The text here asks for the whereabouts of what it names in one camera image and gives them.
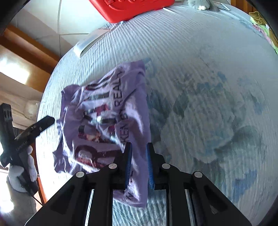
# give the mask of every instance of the red box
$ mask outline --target red box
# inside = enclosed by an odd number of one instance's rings
[[[174,4],[175,0],[89,0],[110,23],[118,23],[151,10]]]

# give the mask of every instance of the sunlight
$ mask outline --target sunlight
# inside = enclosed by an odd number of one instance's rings
[[[30,75],[29,71],[16,63],[9,63],[6,58],[0,61],[0,72],[22,84],[26,84]]]
[[[14,209],[14,204],[11,201],[10,192],[7,185],[7,176],[8,172],[4,170],[0,171],[0,184],[1,184],[1,192],[0,192],[0,212],[9,213]]]

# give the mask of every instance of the bed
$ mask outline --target bed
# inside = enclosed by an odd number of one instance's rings
[[[47,84],[38,119],[59,118],[61,90],[101,78],[121,62],[142,59],[156,152],[181,171],[203,172],[257,225],[278,195],[278,56],[251,24],[231,11],[172,6],[111,29],[78,58],[70,50]],[[38,169],[51,198],[71,175],[54,170],[56,126],[36,140]],[[146,209],[113,203],[113,225],[166,225],[163,191]]]

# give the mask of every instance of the purple t-shirt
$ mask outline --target purple t-shirt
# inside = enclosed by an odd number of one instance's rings
[[[151,141],[142,61],[123,63],[86,86],[62,91],[59,145],[54,155],[56,172],[74,175],[98,171],[113,162],[125,143],[132,143],[130,181],[114,198],[145,207],[148,193],[146,144]]]

